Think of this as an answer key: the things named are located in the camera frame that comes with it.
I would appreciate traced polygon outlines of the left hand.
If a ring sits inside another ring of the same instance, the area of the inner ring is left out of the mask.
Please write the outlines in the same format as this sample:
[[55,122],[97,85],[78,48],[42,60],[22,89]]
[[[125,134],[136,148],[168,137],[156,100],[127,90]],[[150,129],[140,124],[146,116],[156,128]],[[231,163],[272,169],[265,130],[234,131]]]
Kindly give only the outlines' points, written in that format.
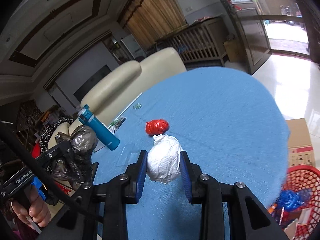
[[30,201],[29,209],[27,210],[20,202],[13,200],[11,202],[13,211],[24,224],[27,224],[32,229],[34,229],[34,227],[30,224],[27,216],[29,216],[34,223],[38,224],[39,227],[46,227],[51,220],[51,214],[47,203],[40,197],[37,188],[34,185],[27,187],[26,196]]

